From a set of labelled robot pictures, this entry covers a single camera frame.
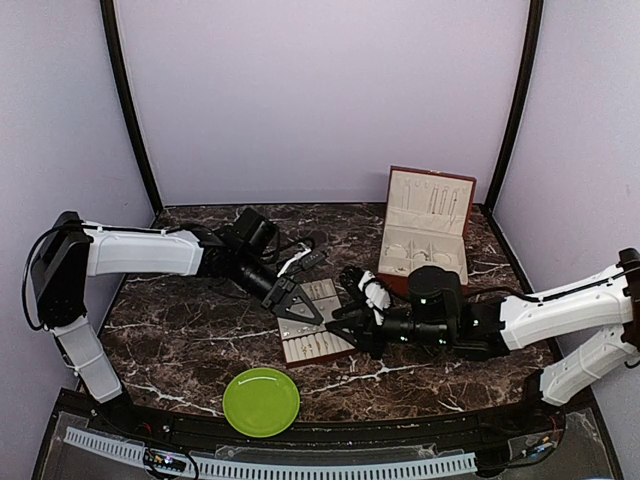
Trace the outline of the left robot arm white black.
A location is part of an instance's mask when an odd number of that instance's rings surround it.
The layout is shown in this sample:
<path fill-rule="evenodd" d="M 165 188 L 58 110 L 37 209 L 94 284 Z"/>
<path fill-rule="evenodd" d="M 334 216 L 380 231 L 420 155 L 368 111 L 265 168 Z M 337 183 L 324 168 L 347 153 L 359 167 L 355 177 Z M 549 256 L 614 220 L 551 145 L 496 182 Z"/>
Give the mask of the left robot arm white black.
<path fill-rule="evenodd" d="M 278 227 L 252 208 L 216 229 L 107 226 L 66 211 L 28 253 L 21 280 L 23 312 L 32 330 L 52 333 L 68 367 L 91 398 L 104 404 L 103 421 L 120 436 L 131 436 L 141 427 L 141 415 L 124 400 L 126 390 L 87 318 L 87 278 L 150 273 L 220 278 L 278 318 L 319 325 L 323 316 L 302 286 L 270 267 L 281 250 L 267 247 L 279 239 Z"/>

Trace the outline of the jewelry tray brown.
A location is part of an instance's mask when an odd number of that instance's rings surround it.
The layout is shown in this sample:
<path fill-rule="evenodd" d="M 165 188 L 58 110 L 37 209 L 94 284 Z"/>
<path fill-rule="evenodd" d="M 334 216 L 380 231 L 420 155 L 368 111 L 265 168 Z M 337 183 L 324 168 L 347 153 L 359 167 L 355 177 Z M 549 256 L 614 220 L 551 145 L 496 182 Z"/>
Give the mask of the jewelry tray brown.
<path fill-rule="evenodd" d="M 294 368 L 355 353 L 356 349 L 351 344 L 326 328 L 328 323 L 334 321 L 332 312 L 341 307 L 334 282 L 331 279 L 318 280 L 305 283 L 302 288 L 322 315 L 323 321 L 319 325 L 312 325 L 278 318 L 285 365 Z"/>

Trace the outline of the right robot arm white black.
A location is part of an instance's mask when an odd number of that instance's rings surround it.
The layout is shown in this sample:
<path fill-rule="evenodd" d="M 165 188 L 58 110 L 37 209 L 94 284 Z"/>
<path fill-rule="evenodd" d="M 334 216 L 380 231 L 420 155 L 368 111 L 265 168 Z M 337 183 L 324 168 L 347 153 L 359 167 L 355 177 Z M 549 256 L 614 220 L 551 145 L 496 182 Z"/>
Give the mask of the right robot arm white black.
<path fill-rule="evenodd" d="M 521 434 L 534 432 L 581 390 L 621 365 L 639 364 L 639 252 L 620 251 L 617 263 L 586 279 L 530 295 L 474 302 L 459 276 L 421 266 L 408 276 L 407 307 L 369 271 L 346 267 L 340 283 L 351 304 L 333 312 L 330 332 L 378 359 L 391 343 L 443 346 L 472 361 L 506 356 L 533 343 L 588 328 L 595 334 L 571 354 L 531 374 L 525 400 L 510 413 Z"/>

